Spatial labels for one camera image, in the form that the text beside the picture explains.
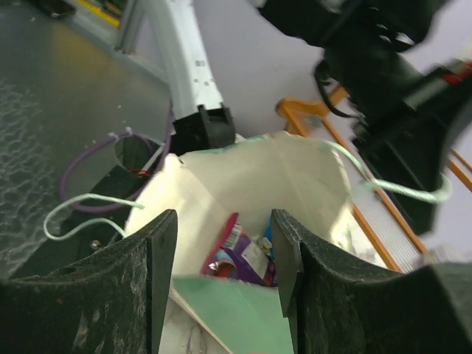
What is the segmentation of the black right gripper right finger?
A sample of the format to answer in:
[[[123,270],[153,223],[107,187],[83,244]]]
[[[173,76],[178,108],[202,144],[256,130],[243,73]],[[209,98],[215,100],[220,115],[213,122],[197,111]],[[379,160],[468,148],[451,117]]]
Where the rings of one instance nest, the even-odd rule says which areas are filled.
[[[282,313],[295,353],[469,353],[471,265],[408,274],[368,263],[281,209],[271,216]]]

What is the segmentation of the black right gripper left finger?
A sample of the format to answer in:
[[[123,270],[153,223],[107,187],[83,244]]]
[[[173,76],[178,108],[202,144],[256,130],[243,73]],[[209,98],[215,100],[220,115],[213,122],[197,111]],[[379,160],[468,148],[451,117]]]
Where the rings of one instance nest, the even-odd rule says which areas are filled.
[[[157,353],[177,231],[168,209],[51,274],[2,281],[1,351]]]

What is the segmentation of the green paper gift bag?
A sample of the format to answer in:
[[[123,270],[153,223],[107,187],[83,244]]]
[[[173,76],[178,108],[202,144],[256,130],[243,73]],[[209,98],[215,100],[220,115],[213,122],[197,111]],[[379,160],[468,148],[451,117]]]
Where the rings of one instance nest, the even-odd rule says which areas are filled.
[[[178,215],[171,297],[230,353],[291,353],[278,285],[269,288],[207,276],[201,267],[232,213],[245,233],[261,239],[273,209],[286,209],[315,235],[380,267],[368,239],[350,234],[352,186],[361,181],[350,161],[326,143],[280,132],[214,150],[169,154],[135,201],[128,237],[166,209]]]

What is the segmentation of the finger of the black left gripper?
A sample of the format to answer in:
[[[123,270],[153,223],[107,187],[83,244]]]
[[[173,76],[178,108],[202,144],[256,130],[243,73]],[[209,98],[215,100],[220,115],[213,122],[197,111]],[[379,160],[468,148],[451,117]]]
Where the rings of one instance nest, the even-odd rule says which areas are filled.
[[[353,144],[374,177],[414,190],[442,185],[448,124],[433,114],[407,114],[357,128]]]

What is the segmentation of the purple snack packet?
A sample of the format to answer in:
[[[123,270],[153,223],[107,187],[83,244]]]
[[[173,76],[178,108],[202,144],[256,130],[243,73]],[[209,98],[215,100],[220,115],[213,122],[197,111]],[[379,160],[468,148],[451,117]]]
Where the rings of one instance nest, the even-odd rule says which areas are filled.
[[[277,286],[274,261],[245,233],[237,213],[226,220],[200,273],[269,288]]]

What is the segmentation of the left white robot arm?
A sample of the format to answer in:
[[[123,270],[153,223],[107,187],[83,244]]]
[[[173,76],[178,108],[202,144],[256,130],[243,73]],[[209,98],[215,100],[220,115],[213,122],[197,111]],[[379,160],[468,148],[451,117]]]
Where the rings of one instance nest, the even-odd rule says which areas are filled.
[[[321,49],[278,32],[247,1],[195,1],[194,5],[212,72],[225,102],[235,112],[241,135],[280,128],[282,123],[270,120],[269,106],[282,96],[311,99],[318,95],[311,71],[322,56]],[[136,50],[164,70],[164,47],[151,33],[149,16],[145,25]],[[459,55],[461,45],[471,38],[471,1],[450,1],[432,26],[426,41],[406,54],[412,65],[424,72],[430,72],[434,63]],[[403,135],[403,140],[396,136],[398,139],[389,143],[395,148],[402,143],[398,148],[401,155],[412,157],[413,162],[423,162],[420,157],[425,157],[432,163],[432,152],[439,152],[436,138],[443,131],[438,119],[422,122],[416,130],[405,132],[410,135]],[[435,222],[432,205],[408,201],[416,209],[427,209],[419,221],[413,221],[412,212],[407,215],[417,235],[431,231],[435,238],[459,239],[471,234],[471,193],[455,178],[453,182],[453,195],[442,209],[438,207]]]

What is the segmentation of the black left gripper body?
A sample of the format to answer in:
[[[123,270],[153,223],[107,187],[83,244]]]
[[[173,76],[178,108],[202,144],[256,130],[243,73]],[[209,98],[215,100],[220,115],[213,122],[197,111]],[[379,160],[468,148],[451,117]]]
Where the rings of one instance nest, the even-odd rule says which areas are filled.
[[[451,145],[471,124],[471,60],[452,58],[422,74],[401,55],[340,58],[327,53],[313,73],[319,93],[337,116],[325,86],[337,81],[356,109],[353,143],[357,148],[379,148],[410,139],[416,129]]]

